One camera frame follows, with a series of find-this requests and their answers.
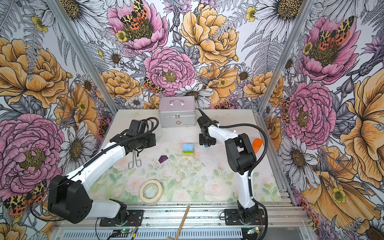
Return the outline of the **purple wood block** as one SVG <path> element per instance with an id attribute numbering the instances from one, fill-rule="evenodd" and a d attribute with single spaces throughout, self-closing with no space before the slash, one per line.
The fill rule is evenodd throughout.
<path id="1" fill-rule="evenodd" d="M 159 158 L 159 163 L 160 164 L 162 164 L 162 163 L 164 163 L 166 160 L 168 160 L 169 159 L 169 157 L 168 156 L 166 156 L 166 155 L 162 155 L 162 156 L 160 156 L 160 158 Z"/>

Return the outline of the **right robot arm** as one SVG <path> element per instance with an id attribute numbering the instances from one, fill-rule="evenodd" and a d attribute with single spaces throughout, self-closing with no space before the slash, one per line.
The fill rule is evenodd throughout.
<path id="1" fill-rule="evenodd" d="M 257 158 L 248 135 L 225 129 L 207 116 L 199 117 L 197 123 L 201 129 L 200 145 L 210 147 L 217 142 L 225 145 L 228 164 L 236 173 L 238 181 L 238 213 L 242 222 L 250 221 L 259 213 L 259 207 L 255 203 L 250 183 L 251 168 Z"/>

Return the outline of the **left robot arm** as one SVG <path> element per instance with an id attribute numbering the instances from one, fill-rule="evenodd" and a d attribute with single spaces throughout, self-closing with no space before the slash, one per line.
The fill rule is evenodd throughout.
<path id="1" fill-rule="evenodd" d="M 85 164 L 66 176 L 55 176 L 48 189 L 48 211 L 73 224 L 93 218 L 124 224 L 129 218 L 126 204 L 118 200 L 93 200 L 89 190 L 107 169 L 127 154 L 154 147 L 154 131 L 159 123 L 155 117 L 132 120 L 128 129 L 112 137 Z"/>

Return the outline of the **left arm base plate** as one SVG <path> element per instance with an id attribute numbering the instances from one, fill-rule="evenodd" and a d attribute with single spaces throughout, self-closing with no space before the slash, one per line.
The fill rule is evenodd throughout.
<path id="1" fill-rule="evenodd" d="M 100 227 L 140 227 L 142 225 L 143 210 L 122 210 L 114 218 L 101 218 Z"/>

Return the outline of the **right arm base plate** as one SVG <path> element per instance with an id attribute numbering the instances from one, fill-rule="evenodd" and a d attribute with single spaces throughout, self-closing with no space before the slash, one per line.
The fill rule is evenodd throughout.
<path id="1" fill-rule="evenodd" d="M 265 225 L 265 211 L 259 209 L 259 213 L 248 220 L 242 221 L 237 209 L 224 209 L 224 221 L 226 226 L 237 226 L 237 225 Z"/>

